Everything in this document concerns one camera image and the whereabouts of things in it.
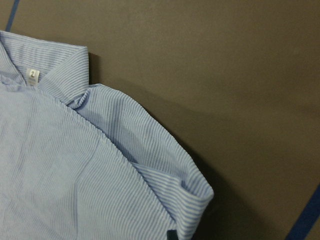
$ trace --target blue striped shirt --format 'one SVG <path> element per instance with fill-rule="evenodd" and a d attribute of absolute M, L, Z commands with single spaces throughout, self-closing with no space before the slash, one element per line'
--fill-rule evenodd
<path fill-rule="evenodd" d="M 88 74 L 86 47 L 0 31 L 0 237 L 191 239 L 212 188 L 137 102 Z"/>

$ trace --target pinstripe fabric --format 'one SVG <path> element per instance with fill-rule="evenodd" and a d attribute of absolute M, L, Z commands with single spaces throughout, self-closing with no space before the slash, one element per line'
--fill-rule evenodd
<path fill-rule="evenodd" d="M 0 42 L 1 239 L 191 239 L 211 187 L 132 98 L 88 86 L 87 48 Z"/>

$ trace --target shirt collar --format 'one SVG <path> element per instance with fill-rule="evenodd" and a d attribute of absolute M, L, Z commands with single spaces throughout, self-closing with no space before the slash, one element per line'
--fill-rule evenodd
<path fill-rule="evenodd" d="M 26 85 L 25 72 L 19 71 L 26 68 L 40 70 L 37 87 L 65 104 L 89 87 L 87 47 L 0 30 L 0 75 L 7 79 L 6 84 Z"/>

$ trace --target blue tape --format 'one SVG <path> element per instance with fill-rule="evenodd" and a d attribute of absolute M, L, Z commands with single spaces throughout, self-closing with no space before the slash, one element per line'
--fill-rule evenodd
<path fill-rule="evenodd" d="M 5 31 L 7 31 L 7 32 L 10 32 L 12 23 L 14 22 L 14 18 L 15 18 L 15 15 L 16 15 L 16 11 L 17 11 L 17 8 L 18 8 L 19 1 L 20 0 L 14 0 L 13 6 L 12 6 L 12 9 L 11 9 L 11 13 L 10 13 L 10 16 L 9 16 L 9 20 L 8 20 L 8 23 L 6 24 L 6 27 L 5 27 Z"/>
<path fill-rule="evenodd" d="M 320 216 L 320 184 L 285 240 L 303 240 Z"/>

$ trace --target label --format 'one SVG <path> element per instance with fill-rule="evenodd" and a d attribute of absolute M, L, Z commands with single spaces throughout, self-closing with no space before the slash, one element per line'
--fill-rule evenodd
<path fill-rule="evenodd" d="M 26 78 L 27 78 L 28 84 L 32 86 L 36 86 L 39 82 L 39 74 L 40 74 L 39 70 L 27 68 Z"/>

